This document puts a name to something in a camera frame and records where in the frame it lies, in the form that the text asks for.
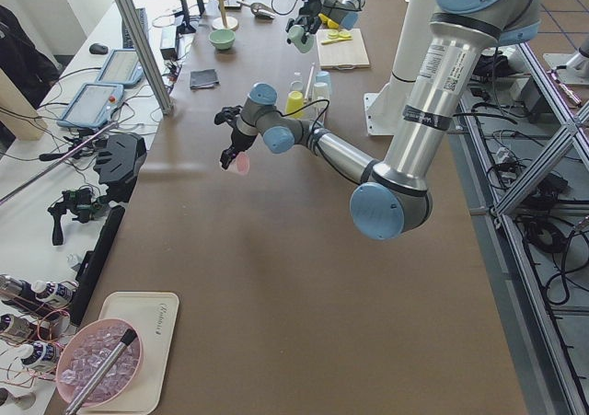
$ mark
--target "black cloth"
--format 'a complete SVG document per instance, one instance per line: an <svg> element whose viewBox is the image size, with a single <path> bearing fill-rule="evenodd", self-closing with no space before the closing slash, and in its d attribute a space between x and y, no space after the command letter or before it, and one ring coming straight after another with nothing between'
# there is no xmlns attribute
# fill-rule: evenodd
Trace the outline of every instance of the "black cloth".
<svg viewBox="0 0 589 415"><path fill-rule="evenodd" d="M0 6L0 68L20 90L30 105L37 108L49 92L59 71L43 53L38 52L17 17Z"/></svg>

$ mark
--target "paper tray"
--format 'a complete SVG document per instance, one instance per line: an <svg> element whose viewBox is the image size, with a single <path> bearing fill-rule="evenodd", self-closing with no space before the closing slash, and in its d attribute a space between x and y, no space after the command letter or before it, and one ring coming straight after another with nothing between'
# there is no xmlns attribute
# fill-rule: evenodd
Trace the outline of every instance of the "paper tray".
<svg viewBox="0 0 589 415"><path fill-rule="evenodd" d="M143 364L118 397L78 413L147 415L157 407L178 306L178 296L173 293L119 292L107 297L99 318L122 318L133 325L143 342Z"/></svg>

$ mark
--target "small bottle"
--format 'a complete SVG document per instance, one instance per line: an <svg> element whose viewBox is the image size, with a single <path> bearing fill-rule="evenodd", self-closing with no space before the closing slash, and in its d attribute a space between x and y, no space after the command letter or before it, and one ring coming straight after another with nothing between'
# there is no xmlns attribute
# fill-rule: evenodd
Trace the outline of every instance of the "small bottle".
<svg viewBox="0 0 589 415"><path fill-rule="evenodd" d="M17 348L17 357L27 369L49 373L55 370L62 350L59 346L45 341L23 344Z"/></svg>
<svg viewBox="0 0 589 415"><path fill-rule="evenodd" d="M39 334L45 340L50 336L49 330L44 327L39 327ZM0 339L10 343L38 340L37 325L26 318L4 314L0 317Z"/></svg>
<svg viewBox="0 0 589 415"><path fill-rule="evenodd" d="M5 305L37 318L54 321L60 317L59 313L51 314L54 311L51 306L35 298L35 293L30 289L29 282L15 279L6 274L0 274L0 300Z"/></svg>
<svg viewBox="0 0 589 415"><path fill-rule="evenodd" d="M303 93L304 88L305 88L305 85L303 84L303 81L301 80L301 73L294 72L294 78L293 78L293 82L291 82L290 91L300 91L301 93Z"/></svg>
<svg viewBox="0 0 589 415"><path fill-rule="evenodd" d="M48 304L55 309L67 307L74 299L75 289L65 283L37 281L33 283L32 290L37 300Z"/></svg>

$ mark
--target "white bottle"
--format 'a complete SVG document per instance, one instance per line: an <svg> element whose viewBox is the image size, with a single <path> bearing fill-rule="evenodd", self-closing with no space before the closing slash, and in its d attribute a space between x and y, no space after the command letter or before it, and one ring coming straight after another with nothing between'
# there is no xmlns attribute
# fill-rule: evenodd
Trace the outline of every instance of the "white bottle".
<svg viewBox="0 0 589 415"><path fill-rule="evenodd" d="M65 283L37 281L31 289L37 300L47 303L55 309L68 306L74 299L74 287Z"/></svg>
<svg viewBox="0 0 589 415"><path fill-rule="evenodd" d="M17 347L17 357L23 366L33 371L49 373L57 367L62 350L53 343L35 341Z"/></svg>
<svg viewBox="0 0 589 415"><path fill-rule="evenodd" d="M301 80L301 73L294 72L294 79L293 79L293 82L291 82L290 91L300 91L301 93L305 93L303 91L304 89L305 89L305 85L303 84L303 81Z"/></svg>

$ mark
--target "green bowl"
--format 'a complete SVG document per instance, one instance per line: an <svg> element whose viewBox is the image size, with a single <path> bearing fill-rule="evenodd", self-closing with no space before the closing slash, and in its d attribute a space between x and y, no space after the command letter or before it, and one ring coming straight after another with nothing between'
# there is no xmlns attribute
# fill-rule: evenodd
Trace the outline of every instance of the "green bowl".
<svg viewBox="0 0 589 415"><path fill-rule="evenodd" d="M219 29L211 32L209 41L217 50L228 50L236 40L236 34L230 29Z"/></svg>

